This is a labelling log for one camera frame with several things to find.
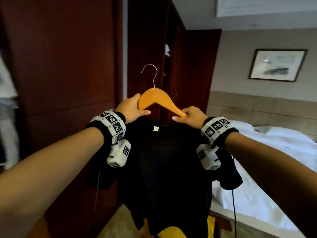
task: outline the picture frame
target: picture frame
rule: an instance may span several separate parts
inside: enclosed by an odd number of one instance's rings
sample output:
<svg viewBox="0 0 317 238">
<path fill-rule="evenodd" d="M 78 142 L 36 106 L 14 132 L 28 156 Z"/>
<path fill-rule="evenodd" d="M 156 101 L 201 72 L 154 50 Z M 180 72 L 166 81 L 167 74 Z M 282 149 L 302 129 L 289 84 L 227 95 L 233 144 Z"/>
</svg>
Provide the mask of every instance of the picture frame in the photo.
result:
<svg viewBox="0 0 317 238">
<path fill-rule="evenodd" d="M 248 79 L 296 82 L 307 49 L 256 49 Z"/>
</svg>

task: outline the ceiling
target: ceiling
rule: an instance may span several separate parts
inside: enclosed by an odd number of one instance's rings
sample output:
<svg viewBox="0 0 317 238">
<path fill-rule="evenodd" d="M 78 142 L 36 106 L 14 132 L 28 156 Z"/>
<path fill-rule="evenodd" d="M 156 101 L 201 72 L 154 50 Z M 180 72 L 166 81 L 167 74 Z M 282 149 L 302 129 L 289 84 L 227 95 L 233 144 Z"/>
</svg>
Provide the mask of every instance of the ceiling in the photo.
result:
<svg viewBox="0 0 317 238">
<path fill-rule="evenodd" d="M 187 30 L 317 28 L 317 0 L 173 0 Z"/>
</svg>

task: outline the white bed sheet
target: white bed sheet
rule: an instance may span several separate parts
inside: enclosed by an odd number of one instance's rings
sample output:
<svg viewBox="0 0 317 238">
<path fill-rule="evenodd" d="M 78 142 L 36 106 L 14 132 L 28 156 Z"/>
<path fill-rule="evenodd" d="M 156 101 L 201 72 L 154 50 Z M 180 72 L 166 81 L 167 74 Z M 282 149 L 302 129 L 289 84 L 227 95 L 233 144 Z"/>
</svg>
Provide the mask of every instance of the white bed sheet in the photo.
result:
<svg viewBox="0 0 317 238">
<path fill-rule="evenodd" d="M 317 144 L 304 140 L 261 134 L 256 131 L 239 130 L 241 134 L 276 148 L 317 172 Z M 262 220 L 277 228 L 298 230 L 275 202 L 253 181 L 235 160 L 243 184 L 234 190 L 236 212 Z M 212 183 L 212 194 L 223 208 L 233 210 L 232 191 L 224 190 L 218 181 Z"/>
</svg>

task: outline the yellow cloth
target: yellow cloth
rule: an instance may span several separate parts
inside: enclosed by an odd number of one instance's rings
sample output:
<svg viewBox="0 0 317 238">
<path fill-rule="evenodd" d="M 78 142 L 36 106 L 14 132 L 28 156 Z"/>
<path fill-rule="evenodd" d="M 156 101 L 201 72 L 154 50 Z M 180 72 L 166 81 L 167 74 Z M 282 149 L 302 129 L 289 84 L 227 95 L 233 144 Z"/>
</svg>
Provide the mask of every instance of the yellow cloth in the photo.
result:
<svg viewBox="0 0 317 238">
<path fill-rule="evenodd" d="M 212 216 L 208 216 L 207 218 L 207 223 L 208 223 L 208 238 L 213 238 L 214 237 L 214 230 L 215 230 L 215 218 Z M 148 227 L 147 226 L 147 220 L 144 220 L 144 226 L 142 228 L 143 231 L 147 231 L 148 232 Z M 184 233 L 177 227 L 174 226 L 170 226 L 164 230 L 162 230 L 158 236 L 160 238 L 186 238 L 186 236 L 184 235 Z"/>
</svg>

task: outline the hand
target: hand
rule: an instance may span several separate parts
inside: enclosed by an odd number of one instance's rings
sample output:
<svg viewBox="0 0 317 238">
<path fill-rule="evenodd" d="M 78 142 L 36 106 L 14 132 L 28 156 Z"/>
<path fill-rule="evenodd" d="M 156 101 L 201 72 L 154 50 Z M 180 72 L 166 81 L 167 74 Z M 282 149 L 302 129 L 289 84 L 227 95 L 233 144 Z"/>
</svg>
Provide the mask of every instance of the hand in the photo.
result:
<svg viewBox="0 0 317 238">
<path fill-rule="evenodd" d="M 125 116 L 125 124 L 135 121 L 138 117 L 149 115 L 149 110 L 138 110 L 138 100 L 140 94 L 134 95 L 132 98 L 123 100 L 115 111 L 122 113 Z"/>
<path fill-rule="evenodd" d="M 188 113 L 188 117 L 177 117 L 173 116 L 172 119 L 179 123 L 188 124 L 193 128 L 201 129 L 203 127 L 204 121 L 208 118 L 199 108 L 190 106 L 185 108 L 182 112 Z"/>
</svg>

